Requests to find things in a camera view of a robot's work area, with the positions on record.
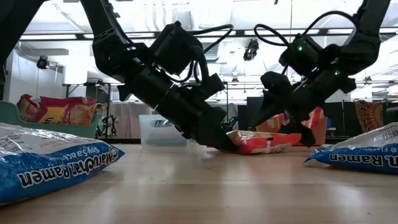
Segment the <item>plastic container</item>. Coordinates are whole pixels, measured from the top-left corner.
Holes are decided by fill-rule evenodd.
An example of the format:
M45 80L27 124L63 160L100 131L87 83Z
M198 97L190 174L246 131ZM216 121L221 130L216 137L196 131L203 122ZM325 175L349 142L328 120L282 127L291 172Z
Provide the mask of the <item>plastic container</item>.
M15 104L6 101L0 101L0 123L19 125L24 128L58 131L84 138L95 138L95 132L100 116L101 115L98 113L94 114L89 126L28 123L19 118L19 110Z
M139 115L142 146L187 146L175 126L157 114Z

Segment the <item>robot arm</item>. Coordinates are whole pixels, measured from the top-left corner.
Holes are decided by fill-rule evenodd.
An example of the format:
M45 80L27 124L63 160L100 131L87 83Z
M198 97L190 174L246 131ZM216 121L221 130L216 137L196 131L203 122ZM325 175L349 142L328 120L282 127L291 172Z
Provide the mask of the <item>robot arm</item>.
M355 80L349 76L364 70L377 60L381 44L379 29L389 3L390 0L364 0L357 13L353 17L348 16L355 23L356 29L351 40L344 46L332 44L322 49L305 33L296 36L291 44L286 43L288 49L280 56L279 63L286 68L292 67L303 80L291 85L283 73L265 73L261 82L267 91L264 91L264 101L252 120L252 127L275 114L285 113L290 122L282 126L280 131L302 133L303 144L315 143L311 130L303 126L301 121L308 120L308 114L317 106L323 106L325 100L337 90L344 93L354 90Z
M0 62L8 57L44 1L1 1L9 5L1 8L6 13L0 17L0 29L5 34L0 43ZM185 138L218 149L236 150L221 127L226 112L205 102L223 90L224 84L217 74L208 75L203 46L197 38L176 22L167 25L148 48L126 36L108 0L81 0L81 4L93 29L96 66L125 83L118 86L120 99L134 94L171 121ZM179 75L191 61L200 64L202 81L194 86L172 82L166 72Z

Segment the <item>ceiling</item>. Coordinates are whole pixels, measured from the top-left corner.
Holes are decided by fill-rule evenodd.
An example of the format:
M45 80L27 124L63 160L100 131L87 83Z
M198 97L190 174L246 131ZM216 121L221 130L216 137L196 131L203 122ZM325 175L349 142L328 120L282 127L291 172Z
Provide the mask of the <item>ceiling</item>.
M267 24L275 29L304 29L320 14L330 10L353 14L362 0L279 0L277 5L274 5L273 0L134 0L111 1L111 3L114 10L121 16L118 21L126 32L148 32L162 30L166 24L176 20L179 20L187 30L205 29L227 23L232 23L235 29L245 30L251 30L257 23ZM391 1L382 26L398 26L398 0ZM352 24L339 16L324 18L315 26L318 29L345 27L352 27ZM59 0L45 2L25 32L30 35L90 33L92 30L81 4L64 3ZM346 38L347 36L344 35L314 37L315 41L323 47L329 44L341 45ZM267 70L280 72L282 67L278 64L278 59L285 48L260 42L257 57L253 61L245 62L242 60L243 52L249 39L230 38L222 42L217 63L208 65L210 73L217 72L225 80L230 81L232 72L237 72L239 81L258 82L259 75ZM214 41L209 38L200 40L202 42ZM390 75L390 78L395 78L394 72L382 74L382 70L396 64L392 59L396 58L395 50L398 50L396 41L395 38L388 40L388 44L382 47L381 59L378 63L356 75L356 78L362 80L365 76L372 74L377 74L378 77ZM135 42L145 42L149 46L153 40L135 40ZM32 56L37 55L38 51L51 49L76 52L90 48L90 45L90 40L23 41L21 49L24 54ZM71 66L71 55L49 55L51 61ZM90 57L86 63L89 77L113 81L96 69L93 57ZM291 79L300 79L292 70L288 71L288 76Z

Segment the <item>wooden table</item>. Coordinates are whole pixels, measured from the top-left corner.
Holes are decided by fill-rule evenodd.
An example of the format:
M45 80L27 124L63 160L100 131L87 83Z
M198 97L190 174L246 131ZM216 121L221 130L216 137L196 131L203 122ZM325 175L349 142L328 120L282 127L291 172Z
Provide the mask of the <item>wooden table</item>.
M140 149L92 179L0 208L0 223L397 223L398 177L302 165L308 149L237 156Z

